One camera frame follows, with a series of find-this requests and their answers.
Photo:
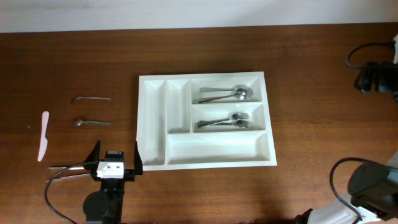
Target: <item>empty compartment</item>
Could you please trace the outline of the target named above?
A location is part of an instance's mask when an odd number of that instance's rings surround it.
[[[190,100],[188,80],[169,80],[166,87],[167,132],[189,133]]]
[[[253,128],[240,128],[237,126],[224,125],[209,125],[202,128],[195,128],[195,123],[198,121],[211,121],[216,119],[223,119],[231,116],[236,112],[247,113],[250,118],[245,121],[254,123]],[[265,130],[264,107],[260,103],[237,103],[237,104],[203,104],[192,106],[192,127],[194,133],[205,132],[221,132],[221,131],[256,131]]]
[[[204,163],[270,160],[267,135],[263,132],[167,136],[166,150],[169,165],[202,164],[201,168],[205,168]]]
[[[143,111],[138,117],[143,133],[139,133],[138,147],[142,163],[145,166],[163,165],[165,162],[165,81],[144,81],[140,91],[142,101],[139,108]]]
[[[194,79],[191,81],[192,89],[192,103],[199,103],[200,98],[226,96],[235,93],[235,91],[209,91],[200,92],[202,87],[210,88],[233,88],[236,85],[246,85],[252,90],[252,97],[248,100],[240,100],[233,96],[219,100],[213,100],[208,103],[237,103],[237,102],[260,102],[261,98],[261,85],[259,77],[228,77],[228,78],[203,78]]]

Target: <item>brown wooden surface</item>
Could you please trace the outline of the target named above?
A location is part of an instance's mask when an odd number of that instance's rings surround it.
[[[335,199],[328,174],[338,159],[387,162],[398,148],[392,95],[362,95],[358,71],[345,66],[354,47],[397,31],[395,23],[0,34],[0,223],[66,223],[43,200],[46,167],[82,162],[97,139],[101,157],[124,151],[133,167],[139,75],[264,71],[278,166],[146,172],[126,184],[124,222],[239,223],[323,207]],[[391,58],[371,49],[354,62]],[[78,95],[113,100],[71,104]],[[37,162],[44,110],[49,146]],[[79,116],[112,126],[76,128]],[[340,192],[356,166],[336,173]],[[99,188],[69,180],[49,198],[84,223],[83,201]]]

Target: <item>white wall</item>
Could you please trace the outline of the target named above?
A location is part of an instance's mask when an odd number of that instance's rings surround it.
[[[398,0],[1,0],[0,32],[398,22]]]

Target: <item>utensil organizer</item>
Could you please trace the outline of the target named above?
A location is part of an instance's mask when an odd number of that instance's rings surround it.
[[[199,98],[230,91],[200,93],[201,87],[253,90],[249,100],[224,98],[203,104]],[[254,128],[205,126],[199,120],[246,112]],[[276,166],[263,72],[140,76],[137,143],[144,170]]]

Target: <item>white plastic knife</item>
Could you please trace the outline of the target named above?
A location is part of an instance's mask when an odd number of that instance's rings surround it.
[[[44,111],[42,114],[42,136],[40,138],[40,149],[39,156],[37,157],[37,161],[41,161],[44,157],[45,151],[47,149],[47,144],[49,141],[45,138],[45,132],[47,130],[47,124],[49,123],[50,113],[48,111]]]

